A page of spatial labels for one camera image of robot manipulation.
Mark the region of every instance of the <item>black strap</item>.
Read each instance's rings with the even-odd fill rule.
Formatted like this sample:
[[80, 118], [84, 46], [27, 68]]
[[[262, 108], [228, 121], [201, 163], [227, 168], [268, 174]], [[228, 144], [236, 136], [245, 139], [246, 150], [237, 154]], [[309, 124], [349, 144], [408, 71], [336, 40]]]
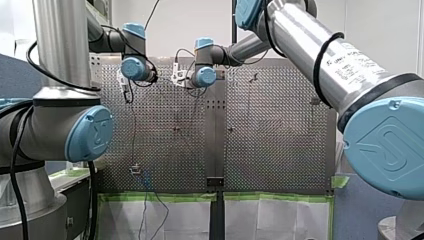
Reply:
[[321, 85], [319, 82], [319, 73], [321, 70], [321, 62], [322, 59], [324, 58], [324, 54], [327, 51], [327, 48], [330, 46], [330, 43], [332, 43], [334, 40], [338, 39], [338, 38], [344, 38], [344, 34], [341, 32], [335, 33], [333, 34], [333, 36], [331, 36], [330, 39], [328, 39], [328, 41], [326, 41], [322, 47], [321, 50], [318, 53], [317, 59], [315, 60], [315, 64], [314, 64], [314, 72], [313, 72], [313, 79], [312, 82], [314, 84], [315, 87], [315, 92], [317, 93], [318, 97], [321, 99], [321, 101], [327, 105], [328, 107], [332, 108], [330, 106], [330, 104], [328, 103], [327, 99], [325, 98], [324, 94], [322, 93], [321, 90]]
[[[31, 163], [25, 163], [22, 165], [15, 166], [15, 172], [26, 172], [38, 168], [43, 168], [45, 166], [44, 161], [36, 161]], [[0, 167], [0, 175], [10, 174], [10, 167]]]
[[349, 122], [350, 118], [363, 106], [373, 102], [377, 98], [381, 97], [383, 94], [392, 90], [393, 88], [399, 87], [408, 82], [412, 81], [422, 81], [423, 79], [416, 74], [407, 73], [396, 76], [386, 82], [377, 85], [369, 92], [360, 97], [355, 103], [353, 103], [344, 113], [340, 116], [339, 122], [337, 123], [337, 128], [340, 132], [344, 132], [346, 124]]

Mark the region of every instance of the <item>wire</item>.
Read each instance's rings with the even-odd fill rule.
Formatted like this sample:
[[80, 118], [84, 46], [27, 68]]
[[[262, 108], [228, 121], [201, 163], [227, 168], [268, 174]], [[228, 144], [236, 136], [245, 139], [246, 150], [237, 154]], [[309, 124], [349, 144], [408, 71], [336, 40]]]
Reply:
[[150, 13], [149, 19], [147, 19], [146, 26], [144, 27], [145, 30], [147, 30], [147, 26], [149, 25], [150, 19], [153, 17], [153, 14], [155, 13], [156, 7], [158, 6], [159, 2], [160, 0], [156, 1], [155, 6], [153, 7], [152, 12]]
[[186, 76], [185, 76], [184, 79], [187, 79], [188, 78], [188, 73], [190, 72], [190, 69], [193, 67], [193, 65], [194, 65], [195, 62], [196, 62], [196, 60], [193, 60], [193, 62], [191, 62], [190, 66], [187, 69]]
[[190, 54], [192, 57], [196, 56], [196, 55], [194, 55], [194, 53], [190, 52], [189, 50], [187, 50], [185, 48], [180, 48], [180, 49], [178, 49], [177, 53], [175, 54], [175, 62], [178, 62], [178, 54], [180, 54], [181, 51]]
[[143, 228], [144, 219], [146, 218], [146, 210], [147, 210], [147, 191], [144, 193], [144, 209], [143, 209], [143, 217], [141, 218], [140, 229], [138, 229], [138, 240], [141, 240], [141, 229]]
[[88, 162], [88, 169], [90, 170], [91, 180], [91, 224], [90, 224], [90, 235], [88, 240], [94, 240], [96, 236], [97, 227], [97, 187], [96, 187], [96, 168], [92, 161]]
[[156, 196], [156, 198], [158, 199], [158, 201], [162, 204], [162, 206], [163, 206], [164, 208], [166, 208], [166, 215], [165, 215], [165, 217], [163, 218], [163, 221], [162, 221], [162, 223], [159, 225], [158, 229], [156, 229], [155, 234], [153, 234], [152, 238], [150, 238], [150, 240], [153, 240], [153, 239], [156, 237], [156, 235], [158, 234], [159, 230], [163, 227], [163, 225], [164, 225], [164, 224], [165, 224], [165, 222], [166, 222], [166, 219], [168, 219], [168, 216], [169, 216], [169, 208], [168, 208], [168, 206], [166, 206], [166, 205], [165, 205], [165, 203], [163, 203], [163, 202], [162, 202], [162, 200], [161, 200], [161, 199], [160, 199], [160, 197], [158, 196], [158, 193], [157, 193], [157, 192], [154, 192], [154, 193], [155, 193], [155, 196]]
[[88, 237], [88, 228], [90, 226], [90, 209], [91, 209], [91, 190], [88, 196], [88, 209], [87, 209], [87, 220], [85, 221], [85, 228], [82, 234], [82, 239], [87, 240]]
[[135, 137], [137, 136], [137, 115], [135, 114], [134, 111], [134, 106], [131, 103], [131, 112], [133, 115], [133, 137], [132, 137], [132, 141], [131, 141], [131, 160], [134, 162], [134, 150], [135, 150]]
[[128, 88], [130, 89], [131, 100], [129, 100], [128, 97], [127, 97], [128, 92], [123, 92], [125, 103], [133, 103], [134, 102], [134, 90], [132, 88], [131, 81], [128, 81]]
[[80, 89], [80, 90], [85, 90], [85, 91], [90, 91], [90, 92], [100, 92], [100, 88], [96, 88], [96, 87], [82, 87], [82, 86], [78, 86], [75, 84], [72, 84], [70, 82], [67, 81], [63, 81], [61, 79], [59, 79], [58, 77], [56, 77], [55, 75], [53, 75], [51, 72], [49, 72], [46, 69], [43, 69], [42, 67], [40, 67], [39, 65], [37, 65], [34, 61], [32, 61], [31, 59], [31, 52], [32, 50], [34, 50], [35, 46], [37, 46], [37, 41], [35, 41], [31, 47], [29, 47], [27, 53], [26, 53], [26, 59], [29, 63], [29, 65], [31, 65], [33, 68], [35, 68], [35, 70], [37, 70], [38, 72], [42, 73], [43, 75], [53, 79], [54, 81], [63, 84], [67, 87], [71, 87], [71, 88], [75, 88], [75, 89]]
[[198, 89], [198, 88], [195, 88], [195, 89], [186, 88], [186, 91], [187, 91], [188, 95], [190, 95], [190, 96], [192, 96], [194, 98], [200, 98], [201, 96], [205, 95], [205, 93], [208, 90], [208, 88], [203, 88], [203, 91], [202, 92], [200, 92], [197, 95], [194, 95], [193, 92], [194, 91], [198, 91], [198, 90], [200, 90], [200, 89]]
[[138, 83], [136, 83], [136, 81], [134, 81], [134, 80], [131, 80], [137, 87], [150, 87], [150, 86], [152, 86], [153, 85], [153, 82], [150, 82], [149, 84], [146, 84], [146, 85], [140, 85], [140, 84], [138, 84]]
[[271, 37], [271, 33], [269, 30], [269, 16], [268, 16], [268, 1], [267, 0], [262, 0], [263, 2], [263, 7], [264, 7], [264, 15], [265, 15], [265, 29], [266, 29], [266, 36], [268, 38], [268, 42], [269, 45], [271, 45], [271, 48], [275, 51], [275, 53], [277, 53], [278, 55], [280, 55], [283, 58], [286, 58], [286, 55], [284, 55], [283, 52], [281, 52], [274, 44], [274, 42], [272, 41], [272, 37]]
[[16, 172], [15, 172], [15, 166], [16, 166], [16, 159], [18, 157], [19, 152], [19, 145], [21, 144], [22, 137], [24, 135], [25, 131], [25, 125], [28, 121], [29, 116], [32, 114], [33, 107], [30, 107], [23, 118], [21, 119], [19, 123], [18, 128], [18, 134], [15, 140], [15, 143], [13, 144], [13, 152], [12, 152], [12, 159], [10, 162], [10, 181], [12, 183], [13, 191], [15, 192], [16, 201], [18, 202], [19, 206], [19, 212], [21, 215], [21, 221], [22, 221], [22, 236], [24, 240], [29, 240], [29, 232], [28, 232], [28, 219], [26, 216], [26, 210], [25, 210], [25, 204], [24, 200], [21, 194], [21, 190], [19, 189], [18, 181], [16, 179]]
[[224, 62], [223, 62], [222, 64], [224, 65], [224, 67], [225, 67], [226, 69], [229, 69], [229, 68], [230, 68], [230, 66], [231, 66], [231, 60], [230, 60], [230, 57], [231, 57], [231, 59], [232, 59], [234, 62], [236, 62], [236, 63], [238, 63], [238, 64], [242, 64], [242, 65], [252, 65], [252, 64], [255, 64], [255, 63], [258, 63], [258, 62], [262, 61], [262, 60], [265, 58], [265, 56], [268, 54], [268, 51], [269, 51], [269, 50], [266, 50], [266, 51], [264, 52], [264, 54], [263, 54], [263, 55], [262, 55], [259, 59], [255, 60], [255, 61], [253, 61], [253, 62], [242, 62], [242, 61], [238, 60], [237, 58], [235, 58], [235, 57], [231, 54], [231, 50], [230, 50], [230, 51], [228, 51], [227, 49], [225, 49], [223, 46], [220, 46], [220, 45], [215, 45], [215, 46], [217, 46], [217, 47], [221, 48], [221, 50], [224, 52], [224, 55], [225, 55], [225, 57], [224, 57], [224, 61], [225, 61], [225, 59], [227, 60], [227, 66], [225, 66], [225, 65], [224, 65]]

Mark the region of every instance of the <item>black rubber band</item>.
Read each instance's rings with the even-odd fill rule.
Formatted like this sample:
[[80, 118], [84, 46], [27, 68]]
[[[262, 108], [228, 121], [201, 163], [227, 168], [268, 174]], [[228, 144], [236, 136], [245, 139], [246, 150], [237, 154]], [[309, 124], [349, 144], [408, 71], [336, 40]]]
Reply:
[[[15, 172], [26, 172], [38, 168], [43, 168], [46, 165], [44, 161], [36, 161], [15, 166]], [[10, 167], [0, 167], [0, 175], [10, 174]]]
[[315, 92], [317, 93], [318, 97], [321, 99], [321, 101], [327, 105], [328, 107], [332, 108], [330, 106], [330, 104], [328, 103], [327, 99], [325, 98], [324, 94], [322, 93], [321, 90], [321, 85], [319, 82], [319, 73], [321, 70], [321, 62], [322, 59], [324, 58], [324, 54], [327, 51], [328, 47], [330, 46], [330, 44], [339, 38], [344, 38], [344, 34], [341, 32], [335, 33], [333, 34], [333, 36], [331, 36], [330, 39], [328, 39], [321, 47], [321, 50], [318, 53], [317, 59], [315, 60], [315, 64], [314, 64], [314, 72], [313, 72], [313, 79], [312, 82], [314, 84], [314, 88], [315, 88]]
[[112, 33], [112, 29], [110, 29], [110, 30], [109, 30], [109, 32], [107, 33], [107, 45], [109, 45], [109, 49], [110, 49], [110, 51], [111, 51], [111, 52], [114, 52], [114, 51], [113, 51], [113, 48], [112, 48], [112, 44], [111, 44], [111, 42], [110, 42], [110, 33]]
[[359, 98], [355, 103], [353, 103], [339, 118], [339, 122], [337, 123], [337, 128], [340, 132], [344, 132], [346, 128], [346, 124], [349, 122], [350, 118], [363, 106], [373, 102], [377, 98], [381, 97], [383, 94], [388, 91], [399, 87], [408, 82], [412, 81], [422, 81], [423, 79], [416, 74], [407, 73], [396, 76], [380, 85], [374, 87], [369, 92], [364, 94], [361, 98]]
[[[16, 138], [18, 137], [19, 123], [21, 122], [21, 119], [24, 116], [26, 111], [27, 111], [27, 108], [19, 111], [13, 118], [12, 124], [10, 124], [9, 140], [10, 140], [10, 145], [12, 148], [13, 148], [13, 145], [15, 145]], [[27, 155], [25, 155], [25, 153], [22, 152], [21, 148], [18, 149], [18, 155], [25, 160], [35, 161], [34, 159], [31, 159]]]

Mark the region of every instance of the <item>perforated metal panel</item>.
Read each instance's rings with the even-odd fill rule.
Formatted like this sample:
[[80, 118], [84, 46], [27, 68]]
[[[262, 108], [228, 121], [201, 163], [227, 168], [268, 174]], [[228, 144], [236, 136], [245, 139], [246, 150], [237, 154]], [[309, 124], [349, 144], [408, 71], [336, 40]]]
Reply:
[[104, 155], [106, 168], [99, 179], [101, 191], [141, 190], [141, 179], [129, 173], [136, 163], [157, 191], [206, 191], [204, 100], [165, 80], [171, 76], [172, 60], [154, 60], [163, 79], [148, 88], [134, 87], [132, 105], [125, 104], [116, 80], [120, 57], [92, 61], [95, 78], [103, 82], [102, 103], [115, 120], [113, 140]]
[[[223, 175], [224, 191], [323, 194], [330, 189], [335, 114], [311, 104], [316, 97], [312, 85], [289, 61], [265, 59], [232, 68], [227, 93], [221, 93], [225, 88], [210, 89], [205, 100], [165, 80], [173, 59], [154, 59], [163, 79], [135, 89], [131, 108], [116, 81], [120, 57], [97, 58], [92, 59], [93, 77], [102, 82], [103, 104], [115, 117], [114, 138], [99, 179], [102, 191], [141, 190], [140, 180], [129, 174], [136, 163], [148, 172], [155, 190], [164, 192], [205, 192], [206, 173], [211, 172]], [[226, 122], [220, 114], [216, 119], [207, 114], [205, 106], [214, 98], [223, 101]], [[211, 128], [215, 133], [206, 136]], [[226, 141], [218, 147], [222, 134]]]
[[288, 60], [266, 59], [227, 80], [225, 191], [330, 189], [335, 126], [323, 104], [311, 104], [305, 77]]

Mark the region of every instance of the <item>black cable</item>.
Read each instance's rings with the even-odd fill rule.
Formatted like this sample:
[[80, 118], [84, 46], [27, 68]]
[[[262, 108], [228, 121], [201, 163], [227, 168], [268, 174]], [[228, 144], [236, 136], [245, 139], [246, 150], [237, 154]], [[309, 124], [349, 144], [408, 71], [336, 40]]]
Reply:
[[208, 90], [208, 88], [203, 88], [203, 91], [197, 95], [193, 94], [194, 91], [198, 91], [199, 88], [186, 88], [187, 94], [194, 97], [194, 98], [199, 98], [203, 95], [205, 95], [206, 91]]
[[147, 19], [146, 26], [144, 27], [145, 30], [147, 30], [147, 26], [149, 25], [150, 19], [152, 19], [153, 14], [155, 13], [156, 7], [158, 6], [159, 2], [160, 2], [160, 0], [157, 0], [156, 3], [155, 3], [155, 6], [153, 6], [153, 9], [152, 9], [152, 12], [150, 13], [149, 19]]
[[18, 181], [16, 179], [15, 166], [16, 166], [16, 159], [18, 157], [19, 145], [21, 144], [22, 137], [25, 131], [25, 125], [28, 121], [29, 116], [32, 114], [33, 110], [34, 110], [33, 107], [30, 107], [26, 111], [22, 119], [20, 120], [19, 127], [18, 127], [19, 129], [18, 135], [16, 137], [15, 143], [13, 144], [12, 159], [10, 162], [10, 181], [12, 183], [13, 191], [15, 192], [15, 196], [16, 196], [16, 201], [19, 206], [19, 212], [20, 212], [21, 221], [22, 221], [22, 237], [24, 240], [29, 240], [28, 219], [26, 216], [24, 200], [21, 194], [21, 190], [19, 189]]
[[194, 65], [195, 62], [196, 62], [196, 60], [193, 60], [193, 62], [191, 62], [190, 66], [187, 69], [186, 76], [185, 76], [184, 79], [187, 79], [188, 78], [188, 72], [190, 72], [190, 69], [193, 67], [193, 65]]
[[91, 190], [88, 193], [88, 209], [87, 209], [87, 220], [85, 221], [85, 228], [82, 234], [82, 239], [87, 240], [88, 228], [90, 226], [90, 209], [91, 209]]
[[134, 90], [132, 88], [131, 81], [128, 81], [128, 88], [130, 89], [129, 93], [131, 94], [131, 99], [128, 99], [128, 97], [127, 97], [128, 92], [123, 92], [125, 103], [133, 103], [134, 102]]
[[286, 55], [284, 55], [283, 52], [281, 52], [277, 46], [275, 46], [274, 42], [272, 41], [272, 37], [271, 37], [271, 32], [269, 30], [269, 16], [268, 16], [268, 1], [267, 0], [263, 0], [263, 8], [264, 8], [264, 15], [265, 15], [265, 29], [266, 29], [266, 36], [268, 38], [268, 42], [269, 45], [271, 45], [271, 48], [275, 51], [275, 53], [277, 53], [278, 55], [280, 55], [283, 58], [286, 58]]
[[158, 234], [159, 230], [160, 230], [160, 229], [161, 229], [161, 227], [165, 224], [166, 219], [168, 219], [168, 216], [169, 216], [169, 208], [168, 208], [168, 206], [166, 206], [166, 205], [165, 205], [165, 203], [163, 203], [163, 202], [162, 202], [162, 200], [161, 200], [161, 199], [160, 199], [160, 197], [158, 196], [158, 193], [157, 193], [157, 192], [154, 192], [154, 193], [155, 193], [156, 198], [157, 198], [157, 199], [159, 200], [159, 202], [162, 204], [162, 206], [164, 206], [164, 207], [166, 208], [166, 215], [165, 215], [165, 217], [163, 218], [163, 221], [162, 221], [162, 223], [159, 225], [158, 229], [156, 229], [155, 234], [153, 234], [152, 238], [150, 238], [150, 240], [153, 240], [153, 239], [156, 237], [156, 235]]
[[88, 169], [90, 170], [90, 181], [91, 181], [91, 224], [90, 224], [90, 235], [88, 240], [94, 240], [96, 236], [97, 227], [97, 181], [96, 181], [96, 168], [92, 161], [88, 162]]
[[143, 228], [144, 219], [146, 219], [146, 211], [147, 211], [147, 189], [144, 193], [144, 209], [143, 209], [143, 217], [141, 218], [140, 228], [138, 229], [138, 240], [141, 240], [141, 229]]
[[152, 86], [153, 85], [153, 82], [150, 82], [149, 84], [146, 84], [146, 85], [140, 85], [140, 84], [138, 84], [136, 81], [134, 81], [134, 80], [131, 80], [137, 87], [150, 87], [150, 86]]
[[330, 103], [328, 103], [327, 99], [325, 98], [325, 96], [324, 96], [324, 94], [322, 93], [322, 90], [321, 90], [319, 73], [320, 73], [320, 70], [321, 70], [321, 62], [322, 62], [322, 59], [324, 58], [324, 54], [327, 51], [327, 48], [330, 46], [330, 44], [334, 40], [336, 40], [338, 38], [344, 38], [344, 34], [341, 33], [341, 32], [335, 33], [335, 34], [333, 34], [333, 36], [331, 36], [330, 39], [328, 39], [322, 45], [321, 50], [318, 53], [317, 59], [315, 60], [313, 76], [312, 76], [312, 82], [314, 84], [315, 92], [317, 93], [317, 95], [321, 99], [321, 101], [330, 108], [331, 108], [331, 105], [330, 105]]
[[35, 41], [31, 47], [29, 47], [27, 53], [26, 53], [26, 59], [29, 63], [29, 65], [31, 65], [33, 68], [35, 68], [35, 70], [37, 70], [38, 72], [42, 73], [43, 75], [53, 79], [54, 81], [63, 84], [67, 87], [71, 87], [71, 88], [75, 88], [75, 89], [80, 89], [80, 90], [85, 90], [85, 91], [90, 91], [90, 92], [100, 92], [100, 88], [96, 88], [96, 87], [82, 87], [82, 86], [78, 86], [75, 85], [73, 83], [67, 82], [67, 81], [63, 81], [61, 79], [59, 79], [58, 77], [56, 77], [55, 75], [53, 75], [51, 72], [49, 72], [46, 69], [43, 69], [42, 67], [40, 67], [39, 65], [37, 65], [34, 61], [32, 61], [31, 59], [31, 52], [32, 50], [34, 50], [35, 46], [37, 46], [37, 41]]
[[13, 105], [5, 107], [2, 110], [0, 110], [0, 119], [2, 119], [6, 115], [8, 115], [12, 112], [15, 112], [19, 109], [29, 108], [31, 106], [32, 106], [32, 100], [25, 100], [25, 101], [22, 101], [22, 102], [14, 103]]
[[192, 57], [196, 56], [196, 55], [194, 55], [194, 53], [190, 52], [188, 49], [180, 48], [180, 49], [177, 50], [177, 53], [175, 54], [175, 62], [178, 62], [178, 54], [180, 54], [181, 51], [184, 51], [184, 52], [190, 54]]

